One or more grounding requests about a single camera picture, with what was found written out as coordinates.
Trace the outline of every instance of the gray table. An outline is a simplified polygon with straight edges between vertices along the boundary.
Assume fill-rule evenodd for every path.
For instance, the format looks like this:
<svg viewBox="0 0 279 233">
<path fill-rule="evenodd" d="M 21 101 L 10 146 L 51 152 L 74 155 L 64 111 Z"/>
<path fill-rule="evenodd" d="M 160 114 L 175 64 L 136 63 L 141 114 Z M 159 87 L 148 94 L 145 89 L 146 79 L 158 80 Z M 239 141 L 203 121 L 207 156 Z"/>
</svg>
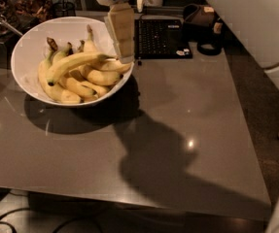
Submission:
<svg viewBox="0 0 279 233">
<path fill-rule="evenodd" d="M 0 69 L 0 187 L 270 216 L 224 53 L 144 60 L 115 96 L 85 109 L 43 104 Z"/>
</svg>

